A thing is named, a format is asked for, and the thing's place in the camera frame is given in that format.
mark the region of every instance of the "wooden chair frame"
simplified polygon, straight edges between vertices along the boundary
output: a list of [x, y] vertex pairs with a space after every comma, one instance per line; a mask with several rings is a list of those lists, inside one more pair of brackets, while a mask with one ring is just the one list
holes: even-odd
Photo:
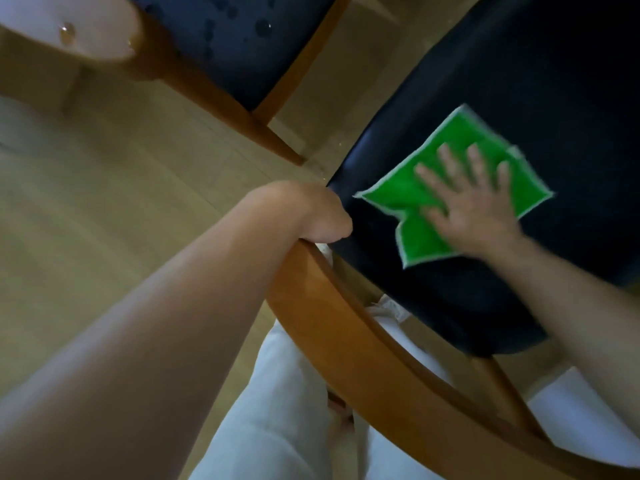
[[[162, 79], [238, 133], [300, 166], [304, 158], [268, 124], [316, 60], [350, 1], [334, 1], [307, 45], [252, 112], [178, 57], [168, 31], [130, 0], [0, 0], [0, 24], [88, 65], [139, 80]], [[92, 53], [91, 47], [98, 46], [119, 55], [105, 59]]]
[[492, 359], [472, 363], [506, 419], [469, 401], [398, 345], [308, 242], [299, 241], [286, 256], [268, 304], [332, 390], [448, 480], [640, 479], [640, 470], [549, 443]]

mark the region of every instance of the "green cloth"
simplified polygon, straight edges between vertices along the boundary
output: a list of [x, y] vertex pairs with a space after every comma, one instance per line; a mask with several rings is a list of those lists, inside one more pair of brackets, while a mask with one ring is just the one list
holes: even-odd
[[458, 255], [421, 217], [422, 206], [437, 206], [443, 210], [445, 207], [413, 172], [421, 162], [447, 181], [436, 154], [443, 143], [449, 145], [468, 175], [470, 169], [465, 155], [473, 143], [478, 145], [484, 156], [487, 172], [492, 178], [495, 179], [498, 164], [507, 160], [511, 169], [511, 199], [518, 218], [554, 195], [516, 146], [496, 135], [468, 106], [462, 105], [444, 120], [420, 148], [370, 189], [354, 195], [400, 221], [396, 228], [396, 243], [404, 268]]

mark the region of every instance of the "floor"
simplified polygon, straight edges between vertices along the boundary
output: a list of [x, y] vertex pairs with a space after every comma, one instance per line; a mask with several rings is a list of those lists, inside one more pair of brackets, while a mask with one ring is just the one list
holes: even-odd
[[[250, 189], [329, 178], [380, 105], [475, 1], [354, 0], [272, 122], [308, 158], [304, 168], [160, 83], [85, 73], [64, 114], [0, 99], [0, 394]], [[274, 319], [263, 306], [183, 477], [242, 391]], [[420, 323], [406, 327], [442, 354], [464, 393], [484, 401], [464, 357]], [[561, 354], [549, 342], [501, 361], [524, 390]]]

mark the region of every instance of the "chair seat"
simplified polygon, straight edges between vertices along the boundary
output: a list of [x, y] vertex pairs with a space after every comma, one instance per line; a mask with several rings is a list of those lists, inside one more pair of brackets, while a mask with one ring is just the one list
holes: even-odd
[[133, 0], [220, 88], [254, 110], [335, 0]]
[[466, 103], [557, 192], [522, 219], [526, 234], [607, 281], [635, 279], [639, 17], [640, 0], [481, 0], [425, 55], [330, 181], [354, 222], [333, 249], [462, 351], [514, 353], [545, 338], [478, 261], [403, 270], [395, 218], [352, 198]]

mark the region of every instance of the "hand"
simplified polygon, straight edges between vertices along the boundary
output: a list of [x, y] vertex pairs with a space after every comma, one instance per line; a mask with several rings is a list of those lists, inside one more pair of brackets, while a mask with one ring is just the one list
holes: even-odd
[[442, 199], [449, 213], [425, 208], [422, 214], [440, 236], [462, 254], [488, 260], [496, 251], [510, 248], [524, 235], [511, 205], [511, 172], [508, 162], [498, 165], [497, 188], [487, 175], [484, 160], [473, 144], [467, 150], [474, 176], [471, 182], [446, 144], [438, 149], [451, 187], [434, 172], [418, 164], [415, 172]]
[[353, 223], [340, 197], [324, 185], [283, 181], [263, 188], [267, 187], [280, 195], [281, 202], [291, 206], [291, 215], [300, 216], [300, 239], [331, 243], [351, 234]]

